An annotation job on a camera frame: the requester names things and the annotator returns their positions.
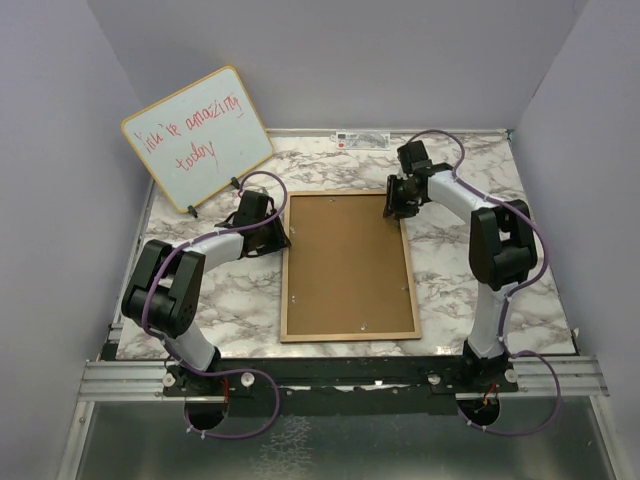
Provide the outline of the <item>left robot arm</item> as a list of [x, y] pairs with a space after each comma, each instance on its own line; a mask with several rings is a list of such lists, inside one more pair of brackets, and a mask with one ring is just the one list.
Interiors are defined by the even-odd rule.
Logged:
[[189, 367], [186, 382], [206, 395], [220, 385], [220, 351], [194, 323], [204, 274], [225, 263], [258, 258], [291, 245], [274, 200], [246, 191], [239, 207], [200, 242], [184, 249], [148, 241], [125, 289], [121, 313]]

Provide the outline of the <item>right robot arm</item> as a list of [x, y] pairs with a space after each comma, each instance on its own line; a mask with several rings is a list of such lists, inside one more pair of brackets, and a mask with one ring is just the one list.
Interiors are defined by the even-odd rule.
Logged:
[[432, 202], [469, 226], [468, 259], [478, 282], [478, 299], [459, 378], [467, 389], [481, 391], [508, 361], [504, 342], [509, 296], [525, 284], [537, 264], [528, 205], [521, 200], [504, 202], [464, 182], [456, 167], [433, 163], [421, 141], [407, 142], [397, 154], [402, 174], [387, 178], [383, 216], [412, 218]]

